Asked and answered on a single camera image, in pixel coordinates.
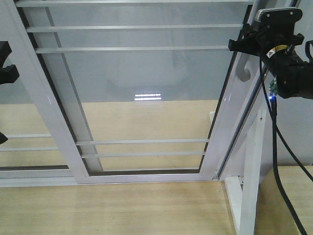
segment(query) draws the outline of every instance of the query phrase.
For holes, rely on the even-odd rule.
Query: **aluminum rail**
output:
[[[241,28],[239,23],[224,24],[177,24],[177,25],[104,25],[104,26],[38,26],[28,27],[28,33],[50,33],[67,30],[123,30],[123,29],[188,29],[188,28]]]
[[[39,0],[18,1],[16,7],[49,7],[68,4],[138,4],[138,3],[223,3],[223,2],[253,2],[252,0]]]
[[[203,155],[203,151],[185,152],[149,152],[149,153],[107,153],[107,154],[82,154],[82,158],[108,158],[108,157],[137,157],[137,156],[172,156],[172,155]]]
[[[37,48],[37,54],[56,54],[79,51],[155,51],[155,50],[228,50],[227,46],[204,46],[204,47],[58,47]]]
[[[209,139],[167,139],[167,140],[117,140],[117,141],[78,141],[77,146],[100,144],[128,144],[128,143],[187,143],[208,142]]]
[[[29,135],[5,135],[9,139],[15,138],[42,138],[42,137],[52,137],[51,134],[29,134]]]
[[[0,148],[0,152],[59,150],[58,147]]]

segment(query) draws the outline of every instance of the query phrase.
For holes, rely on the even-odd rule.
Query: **black clamp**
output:
[[[15,65],[3,68],[3,64],[11,52],[8,42],[0,42],[0,84],[14,83],[20,76]]]
[[[306,54],[306,56],[309,59],[309,63],[313,64],[313,57],[312,57],[311,52],[310,52],[310,45],[313,46],[313,40],[312,41],[307,41],[305,43],[305,54]]]

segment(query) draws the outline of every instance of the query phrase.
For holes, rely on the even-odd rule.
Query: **black cable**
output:
[[[260,59],[260,68],[262,68],[262,60],[261,59]],[[264,79],[263,79],[264,74],[261,74],[261,76],[262,76],[262,78],[261,78],[262,90],[263,90],[263,93],[264,93],[264,96],[265,96],[266,104],[268,106],[269,115],[272,117],[272,110],[271,110],[271,107],[270,107],[270,104],[269,104],[268,95],[267,95],[267,92],[266,92]],[[278,134],[280,140],[282,141],[283,145],[288,150],[288,152],[290,153],[292,158],[295,160],[295,162],[298,164],[298,166],[304,171],[304,173],[309,177],[309,179],[313,182],[313,176],[309,173],[309,171],[303,166],[303,164],[299,161],[299,159],[293,153],[293,151],[291,150],[291,148],[289,147],[289,145],[285,141],[285,138],[281,134],[281,132],[280,132],[279,128],[277,127],[277,125],[276,125],[276,131],[277,131],[277,134]]]
[[[283,199],[302,235],[308,235],[307,232],[305,231],[290,199],[288,198],[284,187],[282,185],[282,182],[279,177],[279,172],[278,172],[278,163],[277,163],[277,126],[276,126],[276,116],[277,116],[277,101],[276,97],[273,96],[272,99],[270,100],[271,103],[271,110],[272,110],[272,135],[273,135],[273,171],[274,171],[274,177],[278,186],[278,189],[283,196]]]
[[[277,117],[277,100],[276,97],[273,96],[271,101],[271,106],[269,105],[269,101],[268,101],[268,97],[267,97],[267,93],[266,93],[266,89],[265,89],[265,85],[264,85],[264,74],[262,73],[262,60],[260,58],[260,77],[261,77],[261,81],[262,81],[262,88],[263,88],[263,92],[265,94],[266,97],[266,101],[267,101],[267,105],[268,105],[268,110],[270,113],[270,117],[272,119],[272,136],[273,136],[273,172],[274,172],[274,177],[275,177],[275,181],[277,184],[277,187],[279,189],[280,194],[282,195],[292,217],[293,220],[296,223],[297,228],[299,229],[301,235],[308,235],[307,232],[305,231],[290,199],[288,198],[284,187],[282,185],[282,182],[280,180],[279,177],[279,171],[278,171],[278,162],[277,162],[277,133],[278,133],[278,128],[277,128],[277,123],[276,123],[276,117]]]

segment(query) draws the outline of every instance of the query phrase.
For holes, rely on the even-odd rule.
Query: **white post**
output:
[[[260,110],[246,137],[246,159],[239,235],[254,234],[265,118],[266,111]]]
[[[254,234],[265,118],[266,111],[260,110],[246,137],[243,190],[241,190],[238,176],[225,178],[225,187],[236,235]]]
[[[239,177],[231,176],[225,178],[225,187],[227,191],[231,214],[234,220],[236,235],[238,235],[240,228],[241,204],[243,197],[243,191],[241,190]]]

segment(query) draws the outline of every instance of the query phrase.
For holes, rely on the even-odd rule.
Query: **black bracket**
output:
[[[11,52],[8,42],[0,42],[0,84],[14,83],[20,76],[15,65],[3,68],[3,64]]]

